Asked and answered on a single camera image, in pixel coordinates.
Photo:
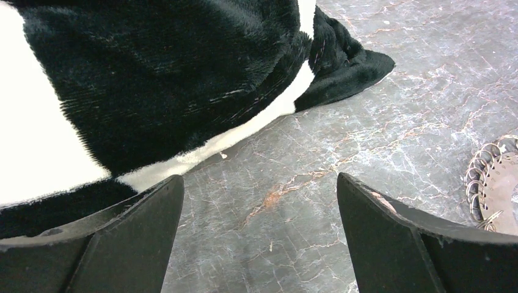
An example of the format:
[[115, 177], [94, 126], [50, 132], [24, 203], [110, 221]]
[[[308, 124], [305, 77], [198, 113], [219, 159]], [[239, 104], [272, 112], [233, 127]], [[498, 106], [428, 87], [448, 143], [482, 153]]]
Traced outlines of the black white checkered pillow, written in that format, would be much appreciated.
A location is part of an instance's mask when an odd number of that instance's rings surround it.
[[394, 68], [315, 1], [2, 1], [1, 237], [126, 200]]

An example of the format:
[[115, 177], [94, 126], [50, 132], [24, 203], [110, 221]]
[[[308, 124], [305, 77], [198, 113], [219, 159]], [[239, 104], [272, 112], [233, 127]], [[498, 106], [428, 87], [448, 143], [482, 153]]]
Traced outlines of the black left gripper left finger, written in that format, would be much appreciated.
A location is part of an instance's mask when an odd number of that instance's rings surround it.
[[173, 175], [1, 209], [2, 292], [159, 292], [184, 200]]

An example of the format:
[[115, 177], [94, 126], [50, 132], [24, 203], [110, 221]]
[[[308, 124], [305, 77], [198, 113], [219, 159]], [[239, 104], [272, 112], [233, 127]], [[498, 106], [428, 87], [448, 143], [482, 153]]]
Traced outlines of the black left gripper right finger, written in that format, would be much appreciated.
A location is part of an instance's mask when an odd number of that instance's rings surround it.
[[516, 236], [436, 217], [347, 173], [337, 200], [361, 293], [517, 292]]

